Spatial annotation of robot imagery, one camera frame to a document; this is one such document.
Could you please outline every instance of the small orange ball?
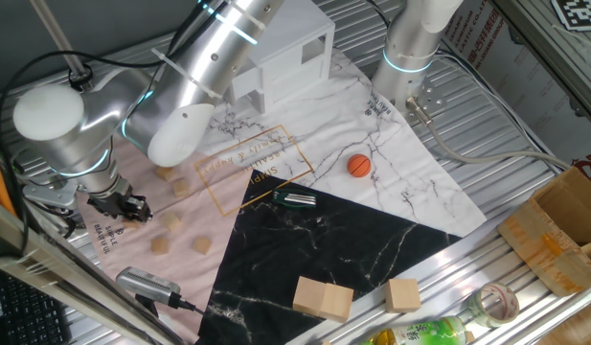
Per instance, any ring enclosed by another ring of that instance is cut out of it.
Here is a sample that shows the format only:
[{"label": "small orange ball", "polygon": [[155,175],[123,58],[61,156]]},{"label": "small orange ball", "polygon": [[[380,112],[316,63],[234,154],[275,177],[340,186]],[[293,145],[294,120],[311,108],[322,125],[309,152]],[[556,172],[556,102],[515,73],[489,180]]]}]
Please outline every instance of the small orange ball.
[{"label": "small orange ball", "polygon": [[349,169],[349,173],[351,173],[354,177],[363,177],[370,173],[372,169],[372,162],[370,162],[370,158],[366,157],[363,154],[356,154],[351,159],[349,159],[349,163],[347,165]]}]

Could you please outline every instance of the gray cable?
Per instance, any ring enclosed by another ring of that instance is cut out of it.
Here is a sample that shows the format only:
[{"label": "gray cable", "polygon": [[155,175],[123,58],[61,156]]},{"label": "gray cable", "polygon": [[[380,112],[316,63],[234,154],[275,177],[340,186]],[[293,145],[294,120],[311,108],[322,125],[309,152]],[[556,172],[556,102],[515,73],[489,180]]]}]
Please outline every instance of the gray cable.
[{"label": "gray cable", "polygon": [[568,170],[571,168],[571,166],[569,164],[563,162],[562,160],[560,160],[556,157],[553,157],[550,154],[546,154],[546,153],[542,153],[542,152],[535,152],[535,151],[527,151],[527,150],[504,152],[504,153],[495,154],[495,155],[486,156],[486,157],[465,157],[465,156],[462,156],[461,154],[455,152],[454,150],[452,150],[451,148],[449,148],[446,145],[446,143],[442,140],[442,138],[440,137],[440,134],[436,130],[436,127],[432,123],[427,124],[427,128],[429,129],[429,131],[431,132],[433,137],[436,139],[438,144],[440,144],[440,146],[446,151],[446,153],[448,153],[448,155],[451,158],[462,161],[464,163],[481,164],[481,163],[489,163],[489,162],[494,162],[494,161],[497,161],[500,159],[512,158],[512,157],[535,157],[535,158],[539,158],[542,160],[549,161],[553,164],[556,164],[565,170]]}]

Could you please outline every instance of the black keyboard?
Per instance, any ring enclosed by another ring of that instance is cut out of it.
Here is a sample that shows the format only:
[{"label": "black keyboard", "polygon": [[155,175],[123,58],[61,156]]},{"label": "black keyboard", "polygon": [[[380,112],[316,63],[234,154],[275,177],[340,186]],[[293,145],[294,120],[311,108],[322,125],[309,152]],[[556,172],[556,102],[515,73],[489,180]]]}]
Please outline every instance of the black keyboard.
[{"label": "black keyboard", "polygon": [[69,343],[71,334],[59,301],[3,271],[0,300],[10,345]]}]

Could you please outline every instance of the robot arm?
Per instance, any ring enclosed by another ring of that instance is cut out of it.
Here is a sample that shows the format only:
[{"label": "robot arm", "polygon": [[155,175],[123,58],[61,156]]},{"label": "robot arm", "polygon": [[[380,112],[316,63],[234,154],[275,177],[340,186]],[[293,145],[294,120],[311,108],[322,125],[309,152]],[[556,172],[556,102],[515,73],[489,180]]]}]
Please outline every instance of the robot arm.
[{"label": "robot arm", "polygon": [[374,87],[404,111],[406,100],[417,97],[436,53],[442,30],[463,0],[408,0],[391,22],[383,59],[372,78]]},{"label": "robot arm", "polygon": [[[121,133],[159,166],[175,166],[189,157],[215,105],[222,101],[222,94],[283,1],[231,0],[220,7],[220,0],[200,4],[204,11],[172,47],[183,45],[182,54],[173,62],[187,77],[163,66],[151,94],[147,93],[150,77],[128,69],[108,74],[84,94],[63,85],[41,86],[21,97],[14,109],[14,125],[59,179],[88,193],[89,204],[99,212],[147,221],[152,213],[145,198],[133,195],[118,174],[111,136],[115,131]],[[211,15],[215,20],[207,21]],[[200,25],[207,26],[195,36]]]}]

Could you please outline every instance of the blue light ring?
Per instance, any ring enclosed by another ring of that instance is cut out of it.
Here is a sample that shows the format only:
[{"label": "blue light ring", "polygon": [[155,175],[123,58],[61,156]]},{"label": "blue light ring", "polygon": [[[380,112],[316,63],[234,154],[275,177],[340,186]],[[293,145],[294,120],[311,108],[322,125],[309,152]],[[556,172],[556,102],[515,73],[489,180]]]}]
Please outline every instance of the blue light ring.
[{"label": "blue light ring", "polygon": [[427,68],[429,68],[429,66],[431,66],[431,62],[429,62],[428,65],[426,65],[426,66],[424,66],[424,67],[422,67],[420,69],[417,69],[417,70],[409,70],[409,69],[405,69],[405,68],[401,68],[401,67],[396,66],[393,62],[391,62],[389,60],[389,58],[387,57],[387,53],[384,50],[382,51],[382,55],[384,55],[384,59],[387,61],[387,63],[389,64],[389,66],[391,66],[391,67],[397,69],[399,72],[403,72],[403,73],[418,73],[418,72],[422,72],[422,71],[426,70]]}]

